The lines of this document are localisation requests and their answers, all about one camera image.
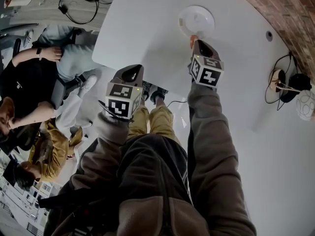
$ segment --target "black t-shirt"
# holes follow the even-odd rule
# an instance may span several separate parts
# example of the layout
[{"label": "black t-shirt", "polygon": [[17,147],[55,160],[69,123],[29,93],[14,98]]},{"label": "black t-shirt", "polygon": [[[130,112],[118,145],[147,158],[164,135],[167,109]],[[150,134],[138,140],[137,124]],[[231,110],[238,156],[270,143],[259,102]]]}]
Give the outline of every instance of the black t-shirt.
[{"label": "black t-shirt", "polygon": [[10,61],[0,75],[0,95],[12,98],[15,117],[23,118],[40,102],[50,102],[57,76],[56,63],[46,59],[31,59],[17,67]]}]

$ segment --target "white table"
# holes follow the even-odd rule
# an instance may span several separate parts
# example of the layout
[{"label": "white table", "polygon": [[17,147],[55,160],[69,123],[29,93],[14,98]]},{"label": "white table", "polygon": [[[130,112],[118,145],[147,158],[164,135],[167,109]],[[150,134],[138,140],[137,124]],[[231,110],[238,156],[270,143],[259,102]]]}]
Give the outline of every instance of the white table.
[{"label": "white table", "polygon": [[[142,64],[144,80],[187,97],[191,50],[189,38],[178,27],[178,16],[190,5],[205,7],[215,19],[213,36],[206,42],[224,62],[218,91],[224,113],[230,122],[255,129],[270,108],[264,101],[268,75],[288,49],[245,0],[114,0],[93,60],[114,69]],[[268,30],[273,34],[272,42],[266,39]],[[287,64],[284,60],[279,65],[284,68]]]}]

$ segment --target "hand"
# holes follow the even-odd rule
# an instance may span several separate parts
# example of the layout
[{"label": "hand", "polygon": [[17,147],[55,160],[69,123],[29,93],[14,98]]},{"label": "hand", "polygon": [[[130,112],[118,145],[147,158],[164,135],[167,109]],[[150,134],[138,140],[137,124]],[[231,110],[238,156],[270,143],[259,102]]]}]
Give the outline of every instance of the hand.
[{"label": "hand", "polygon": [[197,35],[193,35],[190,37],[190,48],[192,49],[193,48],[193,45],[195,43],[196,40],[198,40],[199,37]]},{"label": "hand", "polygon": [[60,47],[49,47],[42,49],[41,56],[52,62],[60,62],[63,53]]},{"label": "hand", "polygon": [[11,118],[8,124],[9,124],[9,130],[15,129],[21,126],[21,119]]}]

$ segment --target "jacket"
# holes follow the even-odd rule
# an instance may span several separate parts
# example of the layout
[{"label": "jacket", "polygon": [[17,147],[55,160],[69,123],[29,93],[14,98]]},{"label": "jacket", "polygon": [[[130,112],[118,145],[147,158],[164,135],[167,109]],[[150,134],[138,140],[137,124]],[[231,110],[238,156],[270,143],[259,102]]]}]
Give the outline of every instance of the jacket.
[{"label": "jacket", "polygon": [[[51,139],[52,142],[52,150],[49,151],[48,157],[43,162],[40,162],[42,166],[40,181],[52,182],[58,177],[61,169],[65,165],[67,156],[74,153],[74,146],[81,142],[82,129],[80,128],[69,141],[63,133],[52,124],[52,120],[45,122],[45,128],[49,134],[48,138]],[[40,155],[40,147],[44,139],[43,136],[39,137],[35,145],[32,146],[28,158],[30,163],[35,164],[37,162]]]},{"label": "jacket", "polygon": [[[110,213],[111,217],[117,215],[117,226],[93,235],[256,235],[245,209],[238,156],[219,96],[193,82],[188,104],[191,131],[187,154],[175,141],[159,135],[126,142],[125,122],[105,113],[98,115],[99,138],[81,156],[77,173],[61,190],[62,194],[99,188],[94,211],[103,210],[102,214],[117,201],[117,211]],[[107,196],[106,206],[102,206],[103,196]],[[88,219],[92,212],[84,211],[88,216],[78,223],[72,209],[52,210],[44,235],[71,235],[82,224],[93,226],[94,219]],[[101,218],[103,226],[108,215],[103,221]]]}]

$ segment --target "curved brick wall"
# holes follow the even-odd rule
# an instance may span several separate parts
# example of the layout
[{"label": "curved brick wall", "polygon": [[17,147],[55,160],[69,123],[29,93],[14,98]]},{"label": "curved brick wall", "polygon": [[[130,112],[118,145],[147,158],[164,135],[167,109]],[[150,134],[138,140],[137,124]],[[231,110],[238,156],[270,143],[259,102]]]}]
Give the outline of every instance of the curved brick wall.
[{"label": "curved brick wall", "polygon": [[247,0],[273,26],[315,81],[315,0]]}]

